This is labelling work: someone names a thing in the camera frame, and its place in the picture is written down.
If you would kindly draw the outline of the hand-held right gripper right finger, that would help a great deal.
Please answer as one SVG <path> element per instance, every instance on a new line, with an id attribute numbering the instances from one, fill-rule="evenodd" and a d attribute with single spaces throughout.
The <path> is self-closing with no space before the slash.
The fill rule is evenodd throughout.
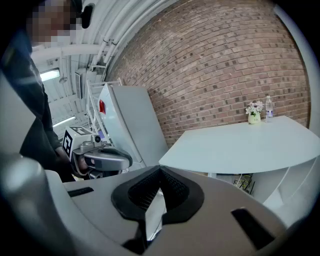
<path id="1" fill-rule="evenodd" d="M 246 209 L 274 237 L 286 231 L 267 207 L 234 185 L 173 168 L 196 182 L 204 193 L 201 208 L 187 222 L 166 224 L 149 247 L 149 256 L 248 256 L 257 250 L 232 215 Z"/>

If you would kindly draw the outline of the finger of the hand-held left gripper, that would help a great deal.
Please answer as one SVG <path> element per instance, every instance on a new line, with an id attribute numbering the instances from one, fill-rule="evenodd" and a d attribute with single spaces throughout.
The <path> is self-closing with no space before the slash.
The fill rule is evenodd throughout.
<path id="1" fill-rule="evenodd" d="M 125 151 L 102 147 L 84 154 L 86 164 L 98 171 L 121 171 L 132 166 L 133 159 Z"/>

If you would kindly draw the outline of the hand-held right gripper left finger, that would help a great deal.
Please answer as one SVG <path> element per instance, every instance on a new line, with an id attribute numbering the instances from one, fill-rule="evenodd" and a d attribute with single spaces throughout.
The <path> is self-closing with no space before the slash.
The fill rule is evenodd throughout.
<path id="1" fill-rule="evenodd" d="M 143 206 L 144 223 L 124 218 L 118 209 L 129 209 L 130 195 L 118 186 L 135 184 L 134 178 L 145 177 L 154 166 L 110 177 L 64 184 L 80 212 L 95 228 L 113 242 L 136 254 L 142 254 L 161 230 L 161 193 L 148 192 L 142 185 L 132 198 Z"/>

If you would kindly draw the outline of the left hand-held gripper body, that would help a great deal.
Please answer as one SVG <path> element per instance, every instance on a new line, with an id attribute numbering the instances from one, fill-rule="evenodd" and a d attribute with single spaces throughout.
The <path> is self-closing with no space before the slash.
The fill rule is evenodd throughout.
<path id="1" fill-rule="evenodd" d="M 96 177 L 102 178 L 103 175 L 101 171 L 95 170 L 95 165 L 91 160 L 88 161 L 86 170 L 80 170 L 78 156 L 84 159 L 85 153 L 110 145 L 110 143 L 103 141 L 99 134 L 93 133 L 82 126 L 67 126 L 62 141 L 62 148 L 71 164 L 73 174 L 83 179 L 90 179 L 91 172 L 93 172 L 94 179 Z"/>

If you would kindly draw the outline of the person's left forearm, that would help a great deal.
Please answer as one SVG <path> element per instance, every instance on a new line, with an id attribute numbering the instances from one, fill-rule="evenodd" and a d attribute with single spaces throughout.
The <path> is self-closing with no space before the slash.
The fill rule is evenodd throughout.
<path id="1" fill-rule="evenodd" d="M 69 160 L 68 155 L 66 154 L 65 150 L 62 146 L 59 146 L 55 149 L 55 153 L 58 156 L 59 162 L 63 165 L 63 167 L 71 174 L 73 174 L 73 168 L 71 162 Z"/>

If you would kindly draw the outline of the white table top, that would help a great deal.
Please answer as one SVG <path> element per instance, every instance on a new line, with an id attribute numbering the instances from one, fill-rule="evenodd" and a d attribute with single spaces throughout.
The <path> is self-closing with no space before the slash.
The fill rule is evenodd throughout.
<path id="1" fill-rule="evenodd" d="M 188 130 L 159 163 L 212 177 L 251 174 L 251 195 L 287 227 L 320 194 L 320 137 L 286 116 Z"/>

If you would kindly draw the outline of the person's left hand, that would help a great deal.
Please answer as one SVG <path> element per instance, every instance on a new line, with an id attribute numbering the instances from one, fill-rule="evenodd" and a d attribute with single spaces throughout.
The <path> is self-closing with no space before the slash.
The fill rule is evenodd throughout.
<path id="1" fill-rule="evenodd" d="M 83 156 L 79 156 L 77 158 L 77 164 L 78 164 L 78 168 L 81 172 L 85 172 L 88 169 L 88 165 L 87 165 L 85 158 Z"/>

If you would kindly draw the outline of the long ceiling light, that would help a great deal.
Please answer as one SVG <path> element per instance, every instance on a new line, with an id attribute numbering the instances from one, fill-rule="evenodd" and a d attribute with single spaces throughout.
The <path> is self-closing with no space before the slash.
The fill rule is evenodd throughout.
<path id="1" fill-rule="evenodd" d="M 53 127 L 53 128 L 58 127 L 58 126 L 60 126 L 60 125 L 62 125 L 62 124 L 65 124 L 65 123 L 67 123 L 67 122 L 69 122 L 69 121 L 74 120 L 75 118 L 76 118 L 75 116 L 71 116 L 71 117 L 69 117 L 69 118 L 67 118 L 67 119 L 64 119 L 64 120 L 62 120 L 62 121 L 54 124 L 52 127 Z"/>
<path id="2" fill-rule="evenodd" d="M 40 78 L 42 82 L 56 79 L 60 77 L 60 70 L 58 68 L 47 70 L 45 72 L 40 73 Z"/>

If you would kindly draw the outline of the white metal rack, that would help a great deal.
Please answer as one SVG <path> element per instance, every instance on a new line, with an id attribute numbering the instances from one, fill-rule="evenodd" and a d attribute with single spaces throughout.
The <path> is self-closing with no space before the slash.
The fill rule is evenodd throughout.
<path id="1" fill-rule="evenodd" d="M 101 140 L 113 144 L 110 136 L 107 132 L 105 125 L 102 122 L 102 118 L 99 112 L 99 95 L 102 89 L 108 86 L 122 86 L 123 83 L 120 78 L 116 81 L 108 82 L 91 82 L 88 78 L 85 81 L 85 95 L 86 95 L 86 114 L 88 116 L 89 129 L 96 134 L 99 134 Z"/>

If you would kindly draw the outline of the person's black shirt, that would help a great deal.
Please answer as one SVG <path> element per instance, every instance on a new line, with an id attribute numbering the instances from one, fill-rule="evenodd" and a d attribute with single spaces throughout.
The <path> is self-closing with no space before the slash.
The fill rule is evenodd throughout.
<path id="1" fill-rule="evenodd" d="M 73 182 L 75 179 L 55 152 L 62 145 L 54 132 L 48 95 L 31 53 L 31 41 L 26 31 L 20 29 L 12 36 L 0 60 L 0 69 L 11 87 L 35 116 L 20 154 L 36 160 L 46 170 L 55 171 L 62 182 Z"/>

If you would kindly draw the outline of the hanging grey ceiling unit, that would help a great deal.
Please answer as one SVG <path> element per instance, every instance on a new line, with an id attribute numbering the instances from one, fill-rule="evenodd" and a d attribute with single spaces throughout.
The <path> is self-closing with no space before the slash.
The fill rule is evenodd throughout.
<path id="1" fill-rule="evenodd" d="M 76 89 L 76 96 L 82 100 L 85 95 L 85 87 L 86 87 L 86 68 L 79 68 L 74 73 L 75 78 L 75 89 Z"/>

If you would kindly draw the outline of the potted pink white flowers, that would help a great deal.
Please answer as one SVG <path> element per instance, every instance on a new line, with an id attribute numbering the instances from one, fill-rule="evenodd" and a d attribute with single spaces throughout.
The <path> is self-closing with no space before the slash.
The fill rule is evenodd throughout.
<path id="1" fill-rule="evenodd" d="M 248 123 L 258 124 L 261 121 L 261 112 L 264 108 L 264 104 L 262 101 L 251 101 L 247 108 L 245 109 L 245 113 L 248 115 Z"/>

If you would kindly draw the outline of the bundle of white ceiling pipes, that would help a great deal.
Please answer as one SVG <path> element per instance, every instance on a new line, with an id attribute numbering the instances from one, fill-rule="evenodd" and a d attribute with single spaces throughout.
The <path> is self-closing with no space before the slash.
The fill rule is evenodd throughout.
<path id="1" fill-rule="evenodd" d="M 96 68 L 101 59 L 107 67 L 120 41 L 145 17 L 169 1 L 171 0 L 129 0 L 111 22 L 97 55 L 92 59 L 90 70 Z"/>

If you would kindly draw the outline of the clear plastic water bottle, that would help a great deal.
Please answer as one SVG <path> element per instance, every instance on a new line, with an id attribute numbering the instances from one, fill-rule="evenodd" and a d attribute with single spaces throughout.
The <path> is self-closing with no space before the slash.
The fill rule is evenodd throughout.
<path id="1" fill-rule="evenodd" d="M 271 96 L 266 96 L 265 101 L 265 121 L 269 123 L 273 118 L 273 102 L 271 100 Z"/>

